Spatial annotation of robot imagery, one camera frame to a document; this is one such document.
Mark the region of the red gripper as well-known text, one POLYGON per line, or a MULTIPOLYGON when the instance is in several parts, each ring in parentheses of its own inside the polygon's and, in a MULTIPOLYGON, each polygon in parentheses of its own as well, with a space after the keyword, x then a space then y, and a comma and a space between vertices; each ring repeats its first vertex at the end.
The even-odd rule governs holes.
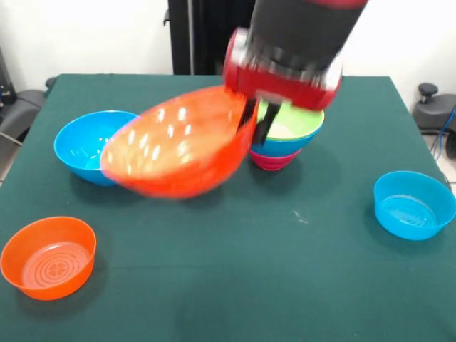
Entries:
POLYGON ((249 31, 238 28, 229 40, 225 53, 223 80, 225 86, 248 97, 239 128, 254 114, 253 145, 263 145, 281 105, 287 102, 307 110, 324 110, 336 97, 342 79, 342 60, 337 56, 321 74, 291 76, 280 74, 264 63, 258 63, 250 53, 247 43, 249 31), (266 113, 259 120, 256 98, 267 103, 266 113))

